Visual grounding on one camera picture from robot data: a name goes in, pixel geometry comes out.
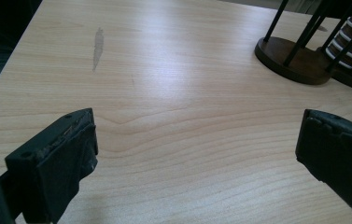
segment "light wood tabletop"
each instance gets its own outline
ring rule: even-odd
[[[275,13],[212,0],[44,0],[0,76],[0,174],[11,151],[92,107],[99,163],[60,223],[352,223],[295,157],[305,108],[352,120],[352,88],[262,65],[254,48]],[[273,36],[296,41],[309,19],[284,12]]]

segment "wooden table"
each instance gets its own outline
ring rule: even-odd
[[[0,174],[8,153],[92,107],[99,164],[61,223],[352,223],[294,154],[305,108],[352,120],[352,89],[262,65],[253,51],[274,15],[211,0],[43,1],[0,76]],[[296,40],[309,18],[284,13],[273,36]]]

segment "coffee pod rack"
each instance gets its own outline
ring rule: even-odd
[[[352,3],[325,43],[311,50],[307,43],[336,1],[321,1],[296,43],[271,36],[288,1],[283,0],[266,36],[258,41],[257,58],[278,75],[296,82],[320,85],[332,77],[352,87]]]

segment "wood grain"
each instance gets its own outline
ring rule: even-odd
[[[61,223],[352,223],[294,154],[305,108],[352,120],[352,89],[262,65],[253,51],[274,15],[211,0],[43,1],[0,76],[0,174],[12,150],[92,107],[99,164]],[[285,12],[274,36],[296,40],[308,20]]]

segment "gray mark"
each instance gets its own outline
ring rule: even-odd
[[[102,28],[96,32],[96,37],[94,38],[94,55],[93,55],[93,72],[96,71],[97,64],[100,61],[100,57],[103,53],[104,46],[104,36]]]

